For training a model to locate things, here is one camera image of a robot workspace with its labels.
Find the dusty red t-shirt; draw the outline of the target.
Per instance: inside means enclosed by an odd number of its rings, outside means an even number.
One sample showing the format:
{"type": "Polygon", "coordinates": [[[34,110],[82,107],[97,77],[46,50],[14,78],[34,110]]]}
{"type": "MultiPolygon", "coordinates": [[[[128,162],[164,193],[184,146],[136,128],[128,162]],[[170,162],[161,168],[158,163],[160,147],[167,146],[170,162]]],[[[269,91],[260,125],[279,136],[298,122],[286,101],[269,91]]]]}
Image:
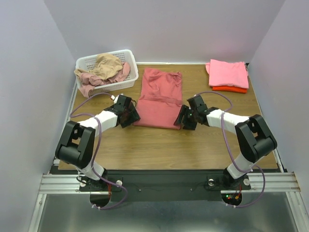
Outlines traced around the dusty red t-shirt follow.
{"type": "Polygon", "coordinates": [[[180,129],[175,125],[183,104],[182,74],[145,68],[136,110],[140,120],[135,126],[180,129]]]}

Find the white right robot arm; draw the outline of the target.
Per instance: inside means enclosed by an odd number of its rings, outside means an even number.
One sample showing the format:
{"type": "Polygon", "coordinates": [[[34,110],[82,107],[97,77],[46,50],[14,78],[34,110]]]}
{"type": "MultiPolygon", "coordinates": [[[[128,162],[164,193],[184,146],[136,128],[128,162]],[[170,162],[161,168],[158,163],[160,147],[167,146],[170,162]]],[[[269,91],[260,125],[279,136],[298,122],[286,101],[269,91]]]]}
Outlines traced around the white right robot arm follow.
{"type": "Polygon", "coordinates": [[[261,115],[238,116],[217,107],[208,107],[200,95],[182,105],[174,125],[194,131],[197,124],[222,129],[231,164],[224,169],[223,184],[226,187],[239,183],[245,174],[265,156],[277,148],[277,141],[261,115]],[[240,154],[233,158],[226,131],[236,135],[240,154]]]}

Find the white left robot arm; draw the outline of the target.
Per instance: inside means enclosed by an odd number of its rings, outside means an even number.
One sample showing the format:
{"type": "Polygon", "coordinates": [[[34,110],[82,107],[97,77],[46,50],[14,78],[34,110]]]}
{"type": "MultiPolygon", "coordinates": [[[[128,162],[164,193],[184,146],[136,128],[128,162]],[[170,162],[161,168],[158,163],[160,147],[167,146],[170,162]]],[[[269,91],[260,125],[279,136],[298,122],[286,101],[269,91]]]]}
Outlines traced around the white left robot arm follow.
{"type": "Polygon", "coordinates": [[[67,164],[73,165],[84,177],[77,181],[82,188],[106,190],[111,184],[102,180],[107,178],[107,170],[95,162],[95,156],[100,147],[102,133],[108,129],[121,126],[125,128],[140,120],[136,110],[136,101],[123,94],[109,96],[113,105],[105,108],[97,115],[72,111],[70,117],[89,116],[84,121],[68,121],[56,147],[55,157],[67,164]]]}

